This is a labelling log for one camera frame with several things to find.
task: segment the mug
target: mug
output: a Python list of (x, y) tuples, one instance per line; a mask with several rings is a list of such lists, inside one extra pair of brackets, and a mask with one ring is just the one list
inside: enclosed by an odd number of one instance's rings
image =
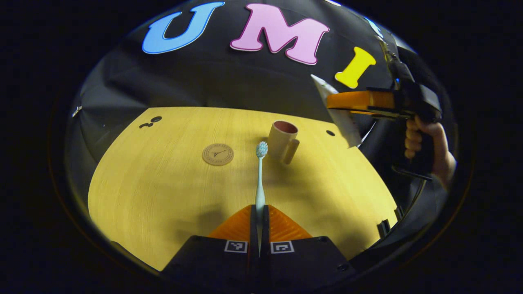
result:
[(288, 121), (277, 120), (272, 123), (267, 140), (267, 154), (285, 164), (290, 164), (300, 141), (296, 139), (298, 128)]

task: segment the letter m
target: letter m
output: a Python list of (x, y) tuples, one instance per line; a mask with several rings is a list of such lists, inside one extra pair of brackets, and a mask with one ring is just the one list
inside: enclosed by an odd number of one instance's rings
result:
[(263, 44), (258, 40), (265, 31), (271, 53), (277, 53), (285, 45), (296, 39), (294, 46), (285, 55), (295, 61), (314, 65), (317, 63), (316, 51), (320, 40), (329, 28), (312, 18), (303, 19), (288, 26), (278, 7), (267, 4), (248, 4), (251, 16), (239, 39), (231, 41), (231, 48), (242, 51), (258, 51)]

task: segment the hand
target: hand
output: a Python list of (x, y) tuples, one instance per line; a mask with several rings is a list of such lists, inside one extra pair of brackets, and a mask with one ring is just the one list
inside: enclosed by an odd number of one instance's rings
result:
[(448, 190), (448, 185), (454, 171), (456, 170), (456, 159), (449, 152), (449, 144), (447, 142), (447, 135), (440, 123), (424, 123), (418, 115), (414, 119), (407, 121), (407, 131), (405, 138), (405, 157), (412, 159), (416, 152), (422, 149), (422, 136), (418, 132), (430, 135), (434, 141), (434, 165), (432, 166), (432, 174), (435, 175), (442, 183), (445, 190)]

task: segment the round cork coaster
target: round cork coaster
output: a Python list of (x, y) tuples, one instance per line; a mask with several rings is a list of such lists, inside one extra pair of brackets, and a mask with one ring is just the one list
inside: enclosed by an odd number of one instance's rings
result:
[(203, 149), (203, 160), (211, 165), (225, 165), (232, 161), (234, 151), (225, 144), (212, 144)]

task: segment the mug handle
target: mug handle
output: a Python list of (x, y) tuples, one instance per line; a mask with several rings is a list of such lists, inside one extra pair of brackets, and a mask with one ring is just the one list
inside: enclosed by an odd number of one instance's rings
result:
[(298, 145), (300, 144), (300, 141), (297, 139), (292, 139), (288, 146), (287, 146), (287, 153), (285, 154), (285, 158), (283, 159), (283, 163), (290, 164), (292, 161), (292, 158), (294, 157), (294, 154), (296, 153), (296, 149), (298, 149)]

